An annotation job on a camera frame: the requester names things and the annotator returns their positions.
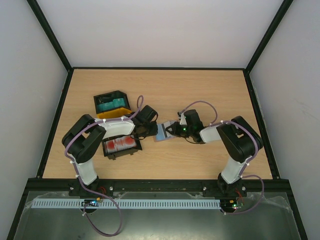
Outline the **brown leather card holder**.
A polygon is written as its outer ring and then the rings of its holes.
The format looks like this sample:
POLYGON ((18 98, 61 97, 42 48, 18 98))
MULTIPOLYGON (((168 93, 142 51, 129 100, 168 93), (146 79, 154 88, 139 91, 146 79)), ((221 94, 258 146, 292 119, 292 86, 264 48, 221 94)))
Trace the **brown leather card holder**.
POLYGON ((175 120, 157 124, 157 134, 154 136, 155 142, 181 138, 186 136, 186 126, 175 120))

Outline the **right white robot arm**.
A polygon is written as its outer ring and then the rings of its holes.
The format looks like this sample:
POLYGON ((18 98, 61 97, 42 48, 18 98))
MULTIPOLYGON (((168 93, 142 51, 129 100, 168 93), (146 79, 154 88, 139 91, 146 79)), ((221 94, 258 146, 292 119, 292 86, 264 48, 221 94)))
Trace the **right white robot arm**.
POLYGON ((228 121, 204 126, 196 110, 180 113, 180 120, 165 127, 165 131, 175 137, 192 138, 195 144, 222 141, 228 153, 228 161, 217 177, 218 191, 229 196, 241 190, 243 172, 264 147, 259 134, 242 116, 228 121))

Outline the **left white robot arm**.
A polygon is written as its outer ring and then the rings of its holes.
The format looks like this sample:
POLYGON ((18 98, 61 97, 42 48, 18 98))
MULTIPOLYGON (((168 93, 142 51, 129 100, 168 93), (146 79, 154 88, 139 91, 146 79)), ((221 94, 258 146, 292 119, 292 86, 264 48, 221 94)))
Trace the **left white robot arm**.
POLYGON ((98 179, 93 158, 99 147, 110 160, 141 151, 141 141, 158 133, 158 116, 149 105, 117 118, 81 116, 61 140, 76 177, 86 186, 98 179))

